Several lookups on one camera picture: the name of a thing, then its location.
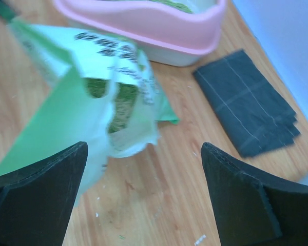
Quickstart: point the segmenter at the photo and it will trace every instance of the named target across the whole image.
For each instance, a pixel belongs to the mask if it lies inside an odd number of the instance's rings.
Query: plastic bag
[[[134,155],[157,143],[157,120],[178,121],[132,42],[18,18],[9,27],[53,90],[3,159],[0,175],[85,141],[89,154],[78,200],[101,178],[108,156]]]

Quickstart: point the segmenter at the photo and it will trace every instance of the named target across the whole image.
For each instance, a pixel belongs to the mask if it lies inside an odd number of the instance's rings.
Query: dark square cloth
[[[243,50],[193,73],[225,132],[242,157],[294,143],[295,111]]]

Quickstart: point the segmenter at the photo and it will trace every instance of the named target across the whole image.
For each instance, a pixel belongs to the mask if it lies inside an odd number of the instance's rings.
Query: pink litter box rim
[[[151,2],[151,1],[96,1],[96,0],[53,0],[57,10],[71,21],[89,26],[95,29],[103,30],[108,33],[115,33],[125,37],[129,37],[137,42],[170,50],[175,50],[184,54],[203,56],[211,53],[216,49],[220,40],[221,28],[220,24],[215,30],[214,37],[208,46],[204,49],[191,49],[182,47],[167,42],[162,42],[157,39],[148,38],[132,32],[124,31],[104,23],[89,18],[88,13],[106,13],[109,12],[127,12],[130,10],[151,9],[168,13],[176,19],[180,19],[193,24],[202,24],[208,19],[218,17],[222,19],[226,9],[226,0],[217,0],[217,3],[200,14],[188,14],[179,11],[167,5]]]

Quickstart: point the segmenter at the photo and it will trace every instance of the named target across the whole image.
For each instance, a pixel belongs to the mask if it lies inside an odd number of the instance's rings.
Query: light brown wooden surface
[[[66,25],[50,0],[12,2],[29,22]],[[182,120],[178,126],[161,124],[158,146],[148,146],[131,158],[109,161],[103,179],[74,209],[64,246],[186,246],[194,245],[203,234],[206,238],[200,245],[220,245],[200,148],[209,141],[235,157],[239,155],[191,71],[240,48],[298,113],[297,127],[302,133],[294,146],[246,161],[289,180],[308,172],[308,123],[231,3],[222,28],[217,51],[195,66],[153,64]],[[0,160],[48,92],[30,60],[0,23]]]

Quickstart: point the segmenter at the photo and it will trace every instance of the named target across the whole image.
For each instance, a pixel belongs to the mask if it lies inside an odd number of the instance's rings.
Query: white debris
[[[197,246],[197,245],[199,245],[201,242],[203,242],[203,240],[206,238],[206,235],[204,234],[204,235],[202,235],[200,238],[199,238],[199,240],[197,240],[195,243],[194,243],[194,245],[195,246]]]

